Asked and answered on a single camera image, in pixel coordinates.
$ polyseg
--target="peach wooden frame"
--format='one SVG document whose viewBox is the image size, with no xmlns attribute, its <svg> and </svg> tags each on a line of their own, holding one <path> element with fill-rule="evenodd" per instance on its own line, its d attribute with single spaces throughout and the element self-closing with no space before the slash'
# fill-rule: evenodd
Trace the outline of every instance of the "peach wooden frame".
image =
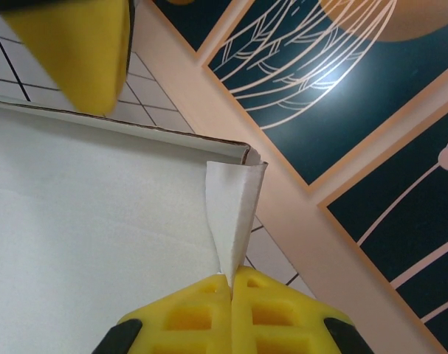
<svg viewBox="0 0 448 354">
<path fill-rule="evenodd" d="M 346 181 L 342 186 L 340 186 L 337 190 L 335 190 L 332 194 L 330 194 L 326 199 L 324 199 L 317 205 L 322 210 L 323 214 L 327 217 L 327 219 L 329 219 L 330 222 L 334 225 L 335 229 L 342 235 L 345 242 L 350 245 L 350 247 L 362 260 L 366 268 L 368 268 L 371 271 L 375 279 L 386 288 L 387 292 L 393 297 L 396 304 L 406 313 L 407 317 L 416 325 L 416 327 L 419 328 L 421 333 L 424 334 L 424 336 L 426 336 L 441 353 L 447 353 L 447 352 L 437 341 L 437 339 L 433 336 L 433 334 L 427 329 L 427 327 L 425 327 L 425 325 L 421 322 L 421 320 L 417 317 L 417 315 L 414 314 L 414 312 L 410 309 L 407 303 L 401 298 L 401 296 L 397 293 L 397 291 L 385 279 L 382 273 L 370 261 L 368 256 L 365 253 L 363 253 L 360 247 L 358 247 L 356 242 L 353 240 L 353 238 L 351 238 L 351 236 L 338 222 L 338 220 L 330 213 L 330 211 L 328 210 L 328 206 L 333 201 L 337 200 L 343 193 L 352 188 L 352 186 L 357 184 L 364 177 L 366 177 L 373 170 L 375 170 L 379 165 L 383 164 L 391 156 L 400 151 L 409 142 L 411 142 L 421 133 L 426 131 L 431 125 L 439 121 L 439 119 L 441 119 L 447 113 L 448 113 L 448 102 L 445 103 L 443 106 L 441 106 L 431 116 L 426 118 L 422 123 L 414 127 L 414 129 L 412 129 L 408 134 L 406 134 L 400 140 L 394 143 L 389 149 L 387 149 L 384 153 L 379 155 L 370 164 L 361 169 L 357 174 L 355 174 L 352 178 Z"/>
<path fill-rule="evenodd" d="M 227 9 L 224 11 L 220 19 L 217 21 L 216 25 L 211 29 L 209 34 L 207 35 L 204 42 L 202 42 L 199 49 L 196 51 L 194 48 L 185 40 L 185 38 L 179 33 L 179 31 L 173 26 L 173 24 L 167 19 L 166 15 L 162 13 L 162 11 L 157 7 L 154 0 L 147 0 L 151 4 L 151 8 L 155 12 L 155 14 L 160 17 L 161 21 L 166 25 L 166 27 L 178 38 L 178 41 L 181 43 L 181 45 L 186 48 L 186 50 L 196 59 L 198 60 L 202 56 L 202 52 L 205 50 L 209 42 L 213 40 L 216 36 L 218 31 L 224 26 L 225 21 L 229 18 L 232 11 L 235 9 L 235 7 L 238 5 L 238 0 L 232 0 L 227 7 Z"/>
</svg>

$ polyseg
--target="orange circle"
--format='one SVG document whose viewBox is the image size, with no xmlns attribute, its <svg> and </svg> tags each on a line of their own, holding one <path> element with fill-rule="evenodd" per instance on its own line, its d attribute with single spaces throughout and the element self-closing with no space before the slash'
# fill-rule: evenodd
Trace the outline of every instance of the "orange circle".
<svg viewBox="0 0 448 354">
<path fill-rule="evenodd" d="M 335 21 L 342 11 L 346 7 L 349 7 L 346 13 L 338 20 L 339 23 L 345 20 L 340 24 L 340 27 L 344 30 L 347 30 L 347 28 L 354 24 L 364 10 L 372 4 L 372 1 L 367 1 L 367 4 L 362 5 L 363 0 L 348 0 L 346 3 L 340 5 L 337 5 L 337 1 L 333 0 L 319 0 L 319 2 L 320 6 L 328 13 L 328 17 L 332 21 Z M 366 26 L 372 23 L 385 5 L 389 3 L 390 0 L 382 0 L 381 4 L 373 11 L 373 14 L 368 17 L 368 21 L 355 31 L 355 33 L 358 35 L 361 34 Z M 447 24 L 448 0 L 397 0 L 394 12 L 385 29 L 378 37 L 378 41 L 407 41 L 428 35 Z M 374 30 L 368 37 L 372 38 L 376 33 L 377 31 Z"/>
</svg>

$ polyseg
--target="line drawing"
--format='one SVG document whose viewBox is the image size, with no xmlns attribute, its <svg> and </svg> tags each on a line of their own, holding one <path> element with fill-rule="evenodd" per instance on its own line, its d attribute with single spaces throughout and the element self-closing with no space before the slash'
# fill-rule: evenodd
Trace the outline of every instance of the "line drawing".
<svg viewBox="0 0 448 354">
<path fill-rule="evenodd" d="M 448 171 L 448 143 L 447 146 L 442 149 L 442 151 L 438 154 L 438 161 L 435 163 L 427 172 L 425 172 L 422 176 L 417 178 L 417 180 L 412 183 L 396 200 L 391 203 L 391 205 L 371 224 L 371 226 L 366 230 L 366 232 L 361 236 L 361 238 L 356 242 L 358 246 L 361 246 L 368 237 L 370 237 L 371 233 L 375 230 L 375 228 L 386 218 L 386 216 L 393 210 L 396 205 L 398 205 L 402 199 L 406 195 L 409 194 L 411 190 L 416 188 L 428 175 L 430 175 L 433 171 L 437 170 L 438 167 L 443 168 Z"/>
<path fill-rule="evenodd" d="M 394 280 L 391 281 L 391 286 L 397 289 L 399 286 L 404 284 L 410 278 L 414 277 L 417 273 L 424 270 L 426 267 L 430 266 L 437 259 L 441 258 L 448 253 L 448 242 L 438 247 L 434 252 L 431 252 L 426 257 L 419 260 L 416 264 L 408 268 L 406 271 L 398 275 Z"/>
<path fill-rule="evenodd" d="M 427 323 L 428 321 L 430 321 L 431 319 L 433 319 L 434 317 L 436 317 L 437 315 L 439 315 L 440 313 L 444 312 L 447 309 L 448 309 L 448 301 L 445 302 L 442 306 L 439 306 L 438 308 L 436 308 L 431 313 L 422 317 L 421 318 L 422 323 Z"/>
<path fill-rule="evenodd" d="M 282 108 L 277 121 L 260 128 L 277 127 L 310 109 L 346 77 L 380 36 L 396 1 L 330 0 L 325 8 L 312 1 L 297 26 L 286 29 L 306 0 L 277 0 L 223 43 L 213 72 L 224 84 L 237 73 L 253 73 L 245 75 L 247 82 L 227 88 L 248 113 Z M 340 14 L 329 19 L 340 6 Z M 350 26 L 341 29 L 348 21 Z"/>
</svg>

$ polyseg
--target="cardboard box flap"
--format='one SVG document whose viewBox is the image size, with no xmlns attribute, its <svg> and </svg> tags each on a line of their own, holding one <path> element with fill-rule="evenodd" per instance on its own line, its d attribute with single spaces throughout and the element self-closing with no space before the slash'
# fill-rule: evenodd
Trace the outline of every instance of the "cardboard box flap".
<svg viewBox="0 0 448 354">
<path fill-rule="evenodd" d="M 170 142 L 172 144 L 185 146 L 187 148 L 206 150 L 232 157 L 238 157 L 241 159 L 242 164 L 248 164 L 247 155 L 251 154 L 253 156 L 251 162 L 252 164 L 258 164 L 260 162 L 260 156 L 258 153 L 244 142 L 217 139 L 208 136 L 200 136 L 193 133 L 170 131 L 168 129 L 155 126 L 121 122 L 110 118 L 80 114 L 78 112 L 59 110 L 56 108 L 48 108 L 3 96 L 0 96 L 0 108 L 60 119 L 65 122 L 88 125 L 95 128 L 116 131 L 119 133 L 139 136 L 160 142 Z"/>
<path fill-rule="evenodd" d="M 232 279 L 258 153 L 25 106 L 0 101 L 0 353 L 90 353 L 123 314 Z"/>
<path fill-rule="evenodd" d="M 237 267 L 243 264 L 247 253 L 265 169 L 266 164 L 207 163 L 207 222 L 216 244 L 221 272 L 231 287 Z"/>
</svg>

